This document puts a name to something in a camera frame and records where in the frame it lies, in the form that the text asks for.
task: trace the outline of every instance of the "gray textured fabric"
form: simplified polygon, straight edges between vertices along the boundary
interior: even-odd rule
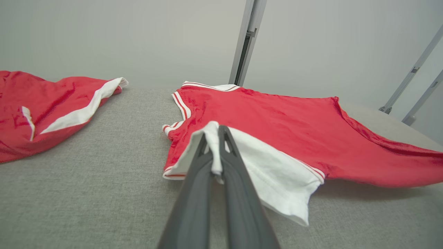
[[[155,248],[180,188],[161,175],[181,120],[174,89],[125,89],[55,148],[0,165],[0,248]],[[443,151],[388,115],[342,104],[387,138]],[[211,248],[226,248],[223,188],[213,184]],[[443,186],[384,189],[327,181],[310,226],[268,212],[282,248],[441,248]]]

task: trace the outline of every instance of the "gray fabric surface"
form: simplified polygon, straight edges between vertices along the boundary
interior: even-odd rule
[[[125,89],[57,147],[0,165],[0,248],[155,248],[180,188],[161,175],[181,120],[175,89]],[[443,148],[376,110],[342,103],[393,140]],[[213,184],[211,248],[226,248],[223,189]],[[443,186],[384,189],[330,180],[305,228],[268,211],[282,248],[441,248]]]

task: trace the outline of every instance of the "clothing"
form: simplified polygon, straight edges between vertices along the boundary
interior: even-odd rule
[[[212,137],[214,154],[216,128],[226,125],[265,205],[302,225],[308,224],[309,196],[325,178],[381,187],[443,181],[443,153],[373,133],[340,108],[338,97],[288,97],[195,82],[185,82],[173,97],[184,121],[163,127],[172,140],[165,178],[183,179],[197,140],[191,136]],[[221,174],[215,155],[213,173]]]
[[[49,82],[24,72],[0,71],[0,163],[58,145],[127,85],[124,78]]]

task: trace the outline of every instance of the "white wall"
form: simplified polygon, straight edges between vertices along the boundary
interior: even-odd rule
[[[390,115],[402,121],[414,107],[420,97],[433,83],[443,69],[443,39],[437,43],[434,50],[417,71],[416,76],[404,89],[403,93],[392,106]]]
[[[0,70],[227,84],[245,0],[3,0]]]
[[[426,102],[414,114],[412,128],[443,145],[443,86],[436,86]]]
[[[442,0],[268,0],[244,87],[380,108],[443,24]]]

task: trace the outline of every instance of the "white stripe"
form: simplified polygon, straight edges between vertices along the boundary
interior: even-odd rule
[[[174,98],[174,102],[179,107],[180,112],[182,112],[183,120],[185,120],[186,119],[186,113],[185,113],[185,110],[180,106],[179,101],[177,100],[179,98],[178,96],[179,96],[178,92],[175,92],[175,93],[172,94],[172,97]]]
[[[35,125],[32,122],[31,111],[28,108],[22,106],[22,113],[23,116],[25,116],[28,120],[29,126],[31,127],[31,137],[29,138],[29,141],[32,142],[32,140],[34,139]]]
[[[40,134],[53,132],[88,122],[88,120],[98,109],[98,106],[100,105],[102,99],[110,97],[118,86],[124,88],[127,85],[128,81],[125,78],[116,78],[106,82],[100,89],[97,89],[94,92],[94,96],[86,107],[72,111],[62,117],[59,117],[56,121],[54,121],[54,123],[50,124],[48,128],[44,129]]]
[[[173,130],[175,130],[175,129],[178,129],[180,126],[182,126],[183,122],[184,122],[184,121],[175,122],[175,123],[174,123],[173,125],[171,125],[171,126],[169,126],[169,125],[164,125],[162,128],[165,130],[165,134],[166,134],[166,136],[169,134],[170,131],[173,131]]]
[[[169,166],[169,167],[167,167],[167,168],[164,170],[164,172],[163,172],[163,177],[164,177],[165,179],[168,179],[168,180],[183,180],[183,179],[185,179],[184,176],[170,176],[170,175],[167,175],[167,172],[170,171],[170,170],[172,169],[172,167],[173,167],[173,166]],[[183,172],[183,173],[180,173],[180,174],[177,174],[177,175],[186,175],[186,172]]]
[[[285,154],[288,157],[291,157],[290,155],[284,153],[283,151],[280,151],[280,152]],[[323,173],[323,171],[321,171],[317,168],[311,167],[307,163],[304,163],[301,160],[298,160],[298,159],[296,159],[296,160],[300,162],[300,165],[303,165],[307,170],[309,170],[311,173],[313,173],[322,182],[322,184],[325,183],[324,179],[326,178],[326,176],[325,176],[325,173]]]
[[[180,103],[180,104],[183,106],[183,108],[184,108],[184,112],[182,113],[182,114],[183,114],[183,119],[185,120],[185,119],[187,119],[187,118],[190,118],[190,117],[191,117],[191,109],[189,109],[189,108],[185,105],[185,103],[183,102],[182,97],[180,96],[180,94],[179,94],[178,92],[175,92],[174,94],[177,96],[177,99],[179,100],[179,103]]]
[[[222,91],[222,92],[231,92],[231,91],[234,91],[234,90],[240,88],[239,86],[236,86],[233,84],[219,85],[219,86],[208,86],[208,85],[204,85],[204,84],[200,84],[200,83],[196,83],[196,82],[188,82],[188,81],[185,81],[185,83],[183,83],[182,86],[197,86],[197,87],[202,87],[202,88],[218,90],[218,91]]]

